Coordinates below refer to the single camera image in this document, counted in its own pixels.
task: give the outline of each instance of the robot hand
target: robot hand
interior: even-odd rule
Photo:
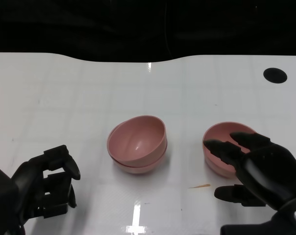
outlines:
[[[64,172],[44,178],[43,171]],[[79,180],[79,169],[65,145],[23,163],[10,179],[0,170],[0,235],[24,235],[24,223],[34,217],[49,218],[75,208],[71,180]]]
[[[204,141],[204,145],[224,163],[235,167],[243,186],[217,188],[215,196],[244,206],[267,204],[278,212],[265,224],[223,226],[221,233],[296,234],[296,159],[286,148],[257,133],[238,132],[230,136],[250,152],[243,153],[240,147],[218,140]]]

